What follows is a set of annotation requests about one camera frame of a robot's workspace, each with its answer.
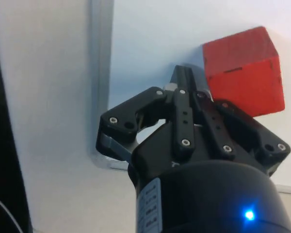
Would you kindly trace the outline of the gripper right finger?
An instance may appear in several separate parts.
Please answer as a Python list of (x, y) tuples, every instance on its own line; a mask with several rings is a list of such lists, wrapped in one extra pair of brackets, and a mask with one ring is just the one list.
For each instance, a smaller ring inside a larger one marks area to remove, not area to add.
[(290, 146), (228, 100), (213, 101), (202, 90), (202, 70), (188, 68), (194, 123), (201, 125), (213, 159), (248, 164), (273, 175), (291, 152)]

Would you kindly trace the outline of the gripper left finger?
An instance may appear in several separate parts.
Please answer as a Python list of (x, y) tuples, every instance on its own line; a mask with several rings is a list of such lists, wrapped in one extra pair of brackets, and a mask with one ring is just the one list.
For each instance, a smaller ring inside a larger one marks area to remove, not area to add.
[(169, 141), (175, 158), (188, 159), (195, 149), (190, 106), (195, 89), (192, 69), (175, 66), (165, 89), (150, 87), (101, 115), (96, 149), (105, 156), (130, 162), (138, 146), (137, 134), (165, 119), (172, 123)]

